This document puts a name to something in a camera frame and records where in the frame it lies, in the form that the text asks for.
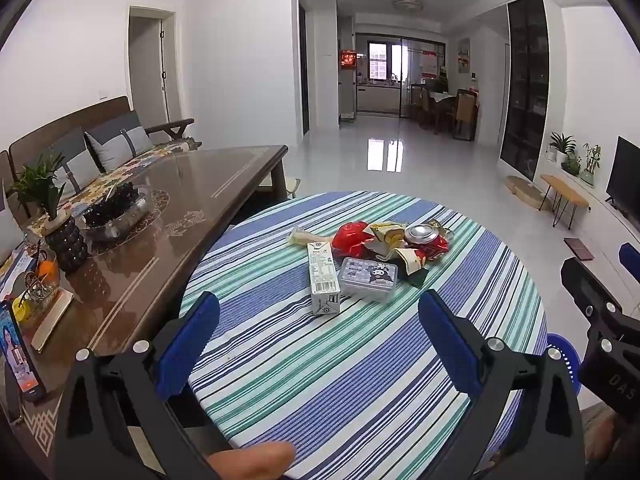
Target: crumpled packaging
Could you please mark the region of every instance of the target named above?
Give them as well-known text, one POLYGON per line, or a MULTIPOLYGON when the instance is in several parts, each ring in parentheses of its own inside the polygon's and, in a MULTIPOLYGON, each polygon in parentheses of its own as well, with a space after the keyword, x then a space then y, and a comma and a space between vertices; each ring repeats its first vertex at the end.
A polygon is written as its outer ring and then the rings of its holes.
POLYGON ((435 227, 439 236, 433 242, 424 245, 411 244, 404 239, 404 229, 407 224, 397 222, 380 222, 369 224, 364 230, 374 236, 372 240, 364 242, 364 246, 376 253, 376 258, 388 262, 400 258, 404 261, 407 275, 411 275, 449 252, 449 239, 452 231, 444 228, 438 221, 427 222, 435 227))

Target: screw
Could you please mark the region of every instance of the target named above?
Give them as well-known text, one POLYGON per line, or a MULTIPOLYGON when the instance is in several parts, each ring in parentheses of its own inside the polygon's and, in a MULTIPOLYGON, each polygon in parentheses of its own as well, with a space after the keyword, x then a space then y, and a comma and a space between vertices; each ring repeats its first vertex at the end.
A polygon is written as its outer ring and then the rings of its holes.
POLYGON ((497 337, 490 338, 486 342, 486 344, 494 352, 500 352, 504 350, 504 343, 502 342, 502 339, 498 339, 497 337))
POLYGON ((76 361, 84 361, 89 357, 89 351, 87 348, 81 348, 76 352, 76 361))
POLYGON ((546 351, 546 353, 549 355, 549 357, 551 357, 554 361, 559 361, 560 358, 562 357, 562 354, 560 353, 560 351, 557 348, 553 348, 551 347, 549 350, 546 351))
POLYGON ((140 341, 136 341, 135 343, 133 343, 133 351, 136 354, 143 354, 144 352, 149 350, 149 346, 150 346, 149 341, 142 339, 140 341))

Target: smartphone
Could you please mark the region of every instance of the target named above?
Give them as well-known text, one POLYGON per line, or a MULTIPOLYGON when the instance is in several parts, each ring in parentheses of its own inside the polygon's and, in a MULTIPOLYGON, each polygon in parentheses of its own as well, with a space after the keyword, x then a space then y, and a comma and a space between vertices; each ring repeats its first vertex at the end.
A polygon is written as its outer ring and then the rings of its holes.
POLYGON ((580 238, 565 238, 564 243, 569 246, 581 262, 593 260, 593 254, 591 254, 587 247, 580 241, 580 238))
POLYGON ((37 402, 43 398, 47 391, 33 366, 8 300, 0 303, 0 346, 24 399, 37 402))

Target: sofa armrest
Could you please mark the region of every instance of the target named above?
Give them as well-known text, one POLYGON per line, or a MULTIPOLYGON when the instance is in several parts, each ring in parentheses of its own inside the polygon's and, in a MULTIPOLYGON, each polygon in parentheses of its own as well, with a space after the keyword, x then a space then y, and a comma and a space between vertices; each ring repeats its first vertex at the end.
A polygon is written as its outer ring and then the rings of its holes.
POLYGON ((193 124, 193 119, 181 119, 180 121, 174 121, 173 123, 159 124, 158 126, 152 126, 145 128, 146 134, 154 134, 156 132, 166 132, 173 140, 179 140, 182 138, 182 134, 189 124, 193 124), (173 128, 180 128, 177 132, 174 132, 173 128))

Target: kitchen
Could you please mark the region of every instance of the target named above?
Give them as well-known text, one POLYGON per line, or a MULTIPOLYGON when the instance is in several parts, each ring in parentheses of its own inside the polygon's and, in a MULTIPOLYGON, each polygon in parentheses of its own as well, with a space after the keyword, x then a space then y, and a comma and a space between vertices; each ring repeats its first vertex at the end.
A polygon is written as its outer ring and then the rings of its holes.
POLYGON ((358 113, 407 116, 411 84, 435 78, 444 44, 395 36, 356 35, 358 113))

